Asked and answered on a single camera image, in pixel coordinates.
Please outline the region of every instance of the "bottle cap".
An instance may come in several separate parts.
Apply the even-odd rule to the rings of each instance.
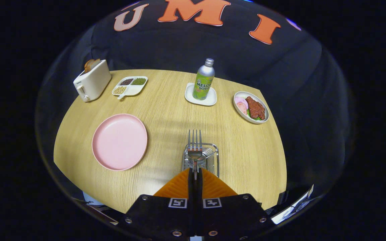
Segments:
[[[206,59],[205,66],[212,67],[213,64],[214,64],[214,60],[213,59]]]

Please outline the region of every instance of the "wooden table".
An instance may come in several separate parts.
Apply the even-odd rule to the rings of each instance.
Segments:
[[[78,188],[126,213],[141,194],[153,195],[181,172],[181,158],[189,129],[202,130],[202,141],[219,148],[220,179],[238,194],[250,193],[267,209],[285,191],[286,166],[281,138],[270,113],[263,124],[243,119],[235,110],[233,95],[248,91],[265,98],[258,89],[214,78],[217,92],[213,106],[195,105],[184,98],[195,74],[167,70],[119,70],[101,97],[92,102],[75,99],[60,124],[54,161]],[[144,75],[141,93],[117,100],[111,91],[124,77]],[[102,167],[92,153],[96,128],[109,116],[128,113],[144,122],[148,134],[143,159],[126,171]]]

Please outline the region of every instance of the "metal fork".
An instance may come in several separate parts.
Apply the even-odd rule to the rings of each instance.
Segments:
[[[192,135],[192,141],[190,142],[190,130],[189,130],[189,139],[188,139],[188,148],[187,155],[193,159],[193,172],[194,179],[197,180],[197,159],[202,156],[202,133],[199,130],[199,142],[197,141],[197,130],[196,130],[196,142],[194,142],[194,131]]]

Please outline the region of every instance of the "bottle label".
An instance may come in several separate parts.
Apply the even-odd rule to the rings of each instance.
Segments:
[[[193,90],[193,97],[195,99],[205,99],[211,87],[213,76],[204,76],[199,73],[196,75],[196,83]]]

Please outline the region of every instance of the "melon soda bottle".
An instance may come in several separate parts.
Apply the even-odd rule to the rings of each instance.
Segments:
[[[215,75],[214,68],[212,67],[213,64],[214,60],[208,58],[206,59],[205,64],[198,69],[196,83],[193,89],[193,98],[199,100],[206,99]]]

